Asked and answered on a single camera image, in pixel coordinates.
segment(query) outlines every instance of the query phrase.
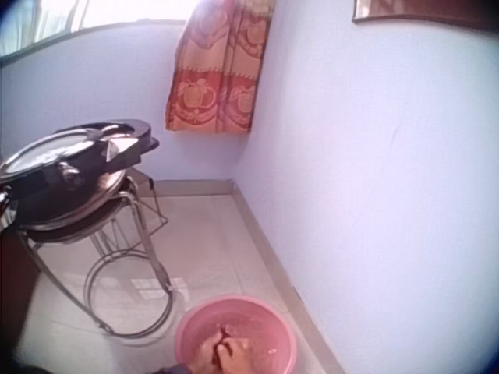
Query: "person's arm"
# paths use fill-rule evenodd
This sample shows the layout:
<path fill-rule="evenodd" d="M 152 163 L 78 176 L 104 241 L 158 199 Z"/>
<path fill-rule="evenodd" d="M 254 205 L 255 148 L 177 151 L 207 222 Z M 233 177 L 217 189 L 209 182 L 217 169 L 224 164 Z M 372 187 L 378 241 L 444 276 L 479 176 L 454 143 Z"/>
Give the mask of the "person's arm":
<path fill-rule="evenodd" d="M 213 372 L 213 347 L 221 339 L 221 333 L 218 332 L 213 337 L 207 339 L 199 347 L 196 357 L 187 364 L 180 364 L 169 369 L 161 369 L 155 374 L 202 374 Z"/>
<path fill-rule="evenodd" d="M 170 369 L 162 369 L 155 374 L 193 374 L 187 365 L 176 365 Z"/>

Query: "water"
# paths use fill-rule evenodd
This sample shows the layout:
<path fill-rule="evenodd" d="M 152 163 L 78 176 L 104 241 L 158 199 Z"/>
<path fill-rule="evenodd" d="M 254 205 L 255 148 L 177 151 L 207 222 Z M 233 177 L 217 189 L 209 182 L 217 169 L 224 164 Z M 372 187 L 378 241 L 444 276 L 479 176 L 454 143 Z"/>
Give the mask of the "water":
<path fill-rule="evenodd" d="M 269 321 L 237 313 L 213 316 L 205 320 L 191 340 L 190 357 L 196 354 L 197 348 L 208 338 L 215 335 L 223 327 L 231 337 L 247 339 L 249 352 L 255 374 L 282 374 L 283 365 L 278 359 L 278 342 L 269 326 Z"/>

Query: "hand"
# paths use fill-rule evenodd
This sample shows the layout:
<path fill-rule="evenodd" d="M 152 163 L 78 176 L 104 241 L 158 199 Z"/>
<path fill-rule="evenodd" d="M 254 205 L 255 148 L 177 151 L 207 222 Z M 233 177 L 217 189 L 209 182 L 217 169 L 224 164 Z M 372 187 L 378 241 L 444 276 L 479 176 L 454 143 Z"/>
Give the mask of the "hand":
<path fill-rule="evenodd" d="M 231 348 L 232 355 L 224 344 Z M 248 340 L 228 337 L 224 339 L 224 344 L 217 347 L 222 372 L 224 374 L 254 374 Z"/>
<path fill-rule="evenodd" d="M 197 350 L 196 357 L 187 364 L 193 374 L 212 374 L 217 372 L 217 368 L 213 365 L 213 347 L 222 339 L 219 331 L 213 337 L 210 337 L 201 344 Z"/>

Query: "window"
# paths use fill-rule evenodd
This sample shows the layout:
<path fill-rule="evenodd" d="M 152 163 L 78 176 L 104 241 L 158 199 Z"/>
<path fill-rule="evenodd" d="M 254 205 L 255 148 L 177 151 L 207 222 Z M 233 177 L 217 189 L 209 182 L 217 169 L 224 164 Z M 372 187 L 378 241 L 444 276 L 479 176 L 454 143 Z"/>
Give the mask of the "window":
<path fill-rule="evenodd" d="M 200 0 L 18 0 L 0 25 L 0 56 L 82 29 L 143 19 L 187 20 Z"/>

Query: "orange curtain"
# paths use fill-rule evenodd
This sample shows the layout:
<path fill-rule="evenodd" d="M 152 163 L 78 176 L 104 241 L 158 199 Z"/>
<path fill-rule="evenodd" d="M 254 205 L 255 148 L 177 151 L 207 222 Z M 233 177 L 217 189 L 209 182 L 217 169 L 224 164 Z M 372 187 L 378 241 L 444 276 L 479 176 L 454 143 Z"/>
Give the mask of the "orange curtain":
<path fill-rule="evenodd" d="M 176 52 L 166 128 L 248 132 L 275 0 L 202 0 Z"/>

